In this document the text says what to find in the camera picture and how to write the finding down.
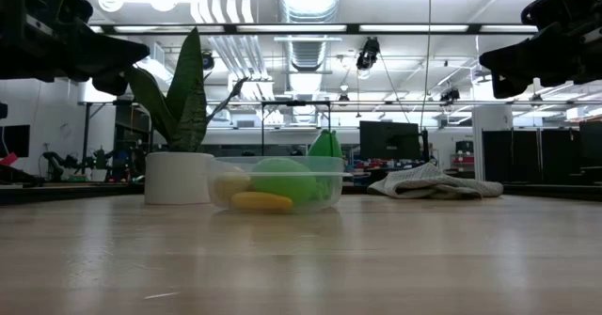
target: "table surface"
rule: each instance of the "table surface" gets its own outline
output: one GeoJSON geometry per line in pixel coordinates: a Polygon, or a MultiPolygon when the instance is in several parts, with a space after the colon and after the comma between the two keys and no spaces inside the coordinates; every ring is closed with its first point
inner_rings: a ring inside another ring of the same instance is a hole
{"type": "Polygon", "coordinates": [[[0,208],[0,314],[600,314],[602,205],[343,197],[311,215],[0,208]]]}

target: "towel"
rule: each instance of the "towel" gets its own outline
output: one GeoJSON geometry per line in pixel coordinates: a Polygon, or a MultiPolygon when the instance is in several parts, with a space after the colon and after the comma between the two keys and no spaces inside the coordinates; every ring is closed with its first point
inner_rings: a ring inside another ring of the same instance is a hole
{"type": "Polygon", "coordinates": [[[482,198],[499,197],[503,186],[497,182],[458,179],[428,163],[409,170],[388,173],[368,187],[369,193],[395,198],[482,198]]]}

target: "snake plant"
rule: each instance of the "snake plant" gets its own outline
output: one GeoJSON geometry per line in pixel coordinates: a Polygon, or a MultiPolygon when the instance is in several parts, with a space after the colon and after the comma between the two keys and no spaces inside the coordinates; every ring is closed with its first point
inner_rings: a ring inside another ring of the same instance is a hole
{"type": "Polygon", "coordinates": [[[125,72],[135,100],[150,113],[154,128],[166,139],[170,151],[198,152],[207,125],[230,99],[241,92],[240,80],[229,96],[207,116],[207,97],[203,77],[203,57],[197,29],[186,37],[169,92],[163,95],[154,77],[132,66],[125,72]]]}

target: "white planter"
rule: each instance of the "white planter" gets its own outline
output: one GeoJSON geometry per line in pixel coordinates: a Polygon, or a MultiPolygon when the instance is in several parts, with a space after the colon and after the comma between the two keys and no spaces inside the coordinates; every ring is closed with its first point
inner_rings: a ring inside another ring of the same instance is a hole
{"type": "Polygon", "coordinates": [[[209,203],[207,181],[213,158],[202,153],[149,154],[144,202],[152,205],[209,203]]]}

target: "plastic container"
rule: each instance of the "plastic container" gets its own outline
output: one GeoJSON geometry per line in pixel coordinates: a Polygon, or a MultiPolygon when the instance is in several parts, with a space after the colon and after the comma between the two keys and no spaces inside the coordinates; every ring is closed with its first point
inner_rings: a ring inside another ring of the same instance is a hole
{"type": "Polygon", "coordinates": [[[341,197],[341,158],[321,156],[215,158],[211,202],[256,213],[311,213],[341,197]]]}

